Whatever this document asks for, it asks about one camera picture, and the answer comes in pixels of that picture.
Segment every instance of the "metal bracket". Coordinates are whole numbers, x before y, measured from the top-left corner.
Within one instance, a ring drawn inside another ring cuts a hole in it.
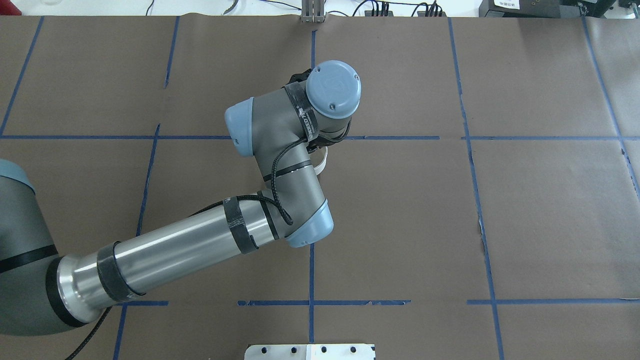
[[[251,345],[244,360],[375,360],[372,344]]]
[[[302,0],[302,22],[324,22],[324,0]]]

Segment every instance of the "round blue cap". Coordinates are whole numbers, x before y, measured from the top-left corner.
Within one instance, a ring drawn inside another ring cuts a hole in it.
[[[350,117],[360,105],[360,76],[349,64],[338,60],[316,66],[307,79],[311,105],[331,119]]]
[[[20,181],[26,186],[30,187],[35,193],[36,190],[33,185],[27,179],[27,174],[17,164],[12,163],[9,160],[0,159],[0,176],[8,177],[9,179]]]

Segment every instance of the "robotic arm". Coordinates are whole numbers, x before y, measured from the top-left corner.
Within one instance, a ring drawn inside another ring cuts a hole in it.
[[[59,257],[26,174],[0,160],[0,333],[71,330],[106,307],[279,238],[301,247],[329,235],[333,219],[308,154],[346,136],[360,90],[355,70],[331,60],[227,109],[236,149],[255,157],[269,190],[84,257]]]

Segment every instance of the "black band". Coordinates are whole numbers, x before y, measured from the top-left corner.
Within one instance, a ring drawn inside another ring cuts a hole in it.
[[[49,305],[51,305],[51,309],[53,312],[58,315],[58,318],[62,320],[63,323],[71,326],[71,327],[80,327],[84,326],[87,323],[79,321],[74,318],[65,303],[62,302],[62,296],[60,296],[60,291],[58,291],[58,264],[62,258],[55,259],[51,261],[49,267],[47,268],[47,275],[45,276],[45,289],[47,290],[47,298],[49,298]]]
[[[315,140],[320,130],[318,130],[316,113],[309,102],[305,89],[300,83],[291,83],[286,84],[284,90],[287,92],[291,104],[296,108],[296,114],[298,114],[302,129],[307,136],[307,142]]]
[[[307,167],[309,165],[311,165],[311,160],[302,161],[301,163],[291,165],[290,167],[285,167],[276,171],[276,177],[283,176],[284,174],[288,174],[289,172],[296,171],[299,168]],[[266,174],[262,177],[262,180],[264,180],[265,183],[271,180],[271,174]]]
[[[227,218],[227,224],[229,225],[229,231],[231,231],[231,235],[234,237],[240,252],[249,254],[250,252],[258,250],[253,236],[249,235],[249,230],[246,229],[238,198],[235,196],[227,198],[224,200],[223,205],[225,207],[225,216]]]
[[[264,196],[262,194],[262,190],[258,192],[258,196]],[[264,212],[264,217],[267,218],[267,223],[269,224],[269,229],[271,230],[271,235],[274,240],[279,239],[278,230],[276,230],[276,226],[273,224],[273,219],[271,218],[271,213],[269,212],[269,208],[267,207],[266,201],[260,201],[260,205],[262,205],[262,211]]]
[[[0,274],[49,256],[58,255],[55,245],[47,245],[0,261]]]
[[[104,292],[115,302],[131,301],[139,294],[133,291],[122,277],[118,264],[116,263],[115,247],[119,241],[109,244],[98,250],[97,270],[100,283]]]

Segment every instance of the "light blue cap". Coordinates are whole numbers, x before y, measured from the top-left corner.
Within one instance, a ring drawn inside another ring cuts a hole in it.
[[[24,172],[24,170],[17,164],[12,163],[9,160],[0,159],[0,176],[20,181],[21,183],[30,187],[34,193],[36,192],[36,190],[33,188],[33,185],[29,182],[27,174]]]
[[[307,222],[287,237],[287,241],[291,247],[302,247],[324,239],[332,231],[333,218],[329,211],[329,203],[325,200]]]
[[[360,76],[349,64],[329,60],[316,66],[307,79],[311,105],[331,119],[350,117],[360,105]]]
[[[231,140],[241,156],[253,156],[251,121],[253,97],[239,102],[225,111],[225,122]]]

